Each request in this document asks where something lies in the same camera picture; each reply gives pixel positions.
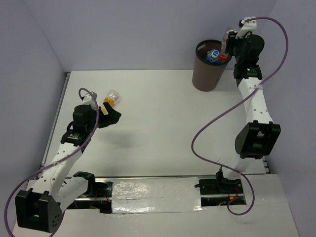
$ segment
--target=purple cable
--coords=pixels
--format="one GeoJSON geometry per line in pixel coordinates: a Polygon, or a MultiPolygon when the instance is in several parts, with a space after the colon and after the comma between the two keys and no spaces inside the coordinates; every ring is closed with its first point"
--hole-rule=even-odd
{"type": "MultiPolygon", "coordinates": [[[[278,66],[278,68],[270,75],[268,76],[267,78],[265,78],[264,80],[261,81],[261,83],[259,85],[263,85],[265,82],[267,82],[270,78],[272,78],[279,70],[280,68],[283,66],[284,62],[285,62],[285,59],[287,57],[287,52],[288,52],[288,36],[287,36],[287,33],[286,33],[286,30],[285,28],[283,27],[283,25],[277,21],[276,19],[274,18],[271,18],[271,17],[254,17],[254,18],[251,18],[251,19],[247,19],[245,20],[245,22],[248,22],[248,21],[253,21],[253,20],[270,20],[270,21],[273,21],[275,23],[277,23],[280,28],[282,29],[283,33],[284,33],[284,36],[285,36],[285,53],[284,53],[284,56],[283,56],[283,59],[280,63],[280,65],[278,66]]],[[[249,179],[242,173],[240,173],[238,170],[234,169],[234,168],[231,168],[227,165],[224,165],[224,164],[221,164],[221,163],[218,163],[218,162],[215,162],[215,161],[212,161],[212,160],[209,160],[209,159],[206,159],[204,157],[201,157],[198,153],[196,153],[196,151],[194,150],[194,143],[196,141],[196,139],[198,138],[198,136],[207,128],[209,127],[211,124],[213,124],[215,121],[219,120],[221,117],[225,116],[226,114],[228,114],[229,112],[233,111],[234,109],[236,109],[238,106],[242,105],[244,102],[246,102],[247,100],[249,100],[256,92],[257,92],[258,88],[256,88],[250,95],[248,95],[246,98],[244,98],[242,101],[240,101],[238,104],[232,106],[230,109],[228,109],[227,111],[223,112],[222,114],[220,114],[219,116],[217,116],[216,118],[214,118],[212,121],[210,121],[207,125],[205,125],[203,128],[200,129],[200,131],[197,132],[197,134],[194,136],[193,140],[192,140],[192,143],[191,143],[191,150],[192,152],[194,153],[194,155],[196,155],[198,158],[206,161],[206,162],[209,162],[209,163],[212,163],[212,164],[215,164],[215,165],[219,165],[221,167],[224,167],[224,168],[227,168],[227,169],[230,169],[238,174],[240,174],[243,178],[245,178],[245,180],[247,181],[247,183],[249,184],[250,186],[250,189],[251,189],[251,193],[252,193],[252,202],[249,206],[249,208],[242,212],[242,213],[235,213],[233,211],[230,210],[229,206],[230,204],[235,201],[236,199],[241,199],[242,197],[237,197],[235,199],[232,199],[230,200],[228,203],[227,203],[227,209],[229,210],[230,213],[232,213],[233,215],[236,215],[236,216],[242,216],[242,215],[245,215],[247,214],[253,207],[254,203],[255,203],[255,192],[253,190],[253,187],[249,181],[249,179]]]]}
{"type": "MultiPolygon", "coordinates": [[[[86,141],[85,141],[80,147],[78,147],[78,149],[76,149],[74,152],[72,152],[71,154],[69,154],[69,155],[65,156],[64,158],[60,159],[60,160],[58,161],[59,163],[64,162],[65,160],[69,159],[69,158],[72,157],[74,154],[76,154],[78,151],[80,151],[83,147],[85,147],[85,146],[88,144],[88,142],[91,140],[91,138],[92,138],[92,136],[93,136],[95,130],[98,128],[98,124],[99,124],[98,103],[97,103],[96,99],[93,97],[92,93],[91,93],[90,91],[88,91],[87,89],[85,89],[85,88],[80,88],[80,89],[79,89],[79,97],[80,97],[81,99],[82,99],[82,96],[81,96],[80,93],[81,93],[81,91],[83,91],[83,90],[84,90],[85,92],[87,92],[87,93],[91,96],[91,98],[92,98],[92,100],[93,100],[93,102],[94,102],[94,104],[95,104],[96,113],[97,113],[95,125],[94,125],[93,130],[91,131],[91,133],[90,133],[89,136],[87,137],[86,141]]],[[[43,167],[43,168],[41,168],[41,169],[35,171],[35,172],[34,172],[33,174],[31,174],[29,177],[27,177],[27,178],[25,178],[24,180],[22,180],[22,181],[14,188],[14,190],[13,190],[12,193],[10,194],[8,200],[6,201],[5,207],[4,207],[4,224],[5,224],[6,231],[8,232],[8,234],[9,234],[11,237],[15,237],[15,236],[14,236],[14,234],[12,233],[12,231],[10,230],[9,223],[8,223],[8,207],[9,207],[10,201],[11,201],[11,199],[13,198],[15,192],[16,192],[25,182],[27,182],[29,179],[35,177],[36,175],[40,174],[40,173],[43,172],[44,170],[50,169],[50,168],[53,167],[53,166],[54,166],[54,164],[49,164],[49,165],[47,165],[47,166],[45,166],[45,167],[43,167]]],[[[49,237],[53,237],[54,234],[55,234],[57,231],[58,231],[58,229],[57,229],[54,233],[52,233],[49,237]]]]}

